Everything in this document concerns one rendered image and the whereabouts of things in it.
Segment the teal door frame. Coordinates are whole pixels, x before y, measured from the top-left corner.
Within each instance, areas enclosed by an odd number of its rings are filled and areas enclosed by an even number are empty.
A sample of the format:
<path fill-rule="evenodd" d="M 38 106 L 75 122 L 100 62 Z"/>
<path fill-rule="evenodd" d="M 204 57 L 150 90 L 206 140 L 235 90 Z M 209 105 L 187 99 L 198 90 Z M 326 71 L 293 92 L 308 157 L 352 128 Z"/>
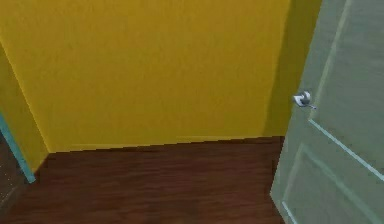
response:
<path fill-rule="evenodd" d="M 13 156 L 17 160 L 17 163 L 22 170 L 24 176 L 26 177 L 27 181 L 29 183 L 33 183 L 36 180 L 36 177 L 30 167 L 28 166 L 18 144 L 16 143 L 14 137 L 12 136 L 12 133 L 3 117 L 3 115 L 0 113 L 0 132 L 5 138 L 5 141 L 7 142 Z"/>

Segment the pale green room door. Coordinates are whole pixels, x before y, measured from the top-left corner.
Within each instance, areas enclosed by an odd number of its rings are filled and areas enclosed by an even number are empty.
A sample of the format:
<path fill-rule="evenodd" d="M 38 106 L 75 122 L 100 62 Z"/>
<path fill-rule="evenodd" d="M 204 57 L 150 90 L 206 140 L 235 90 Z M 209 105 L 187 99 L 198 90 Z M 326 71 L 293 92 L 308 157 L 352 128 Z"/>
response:
<path fill-rule="evenodd" d="M 384 224 L 384 0 L 322 0 L 271 187 L 284 224 Z"/>

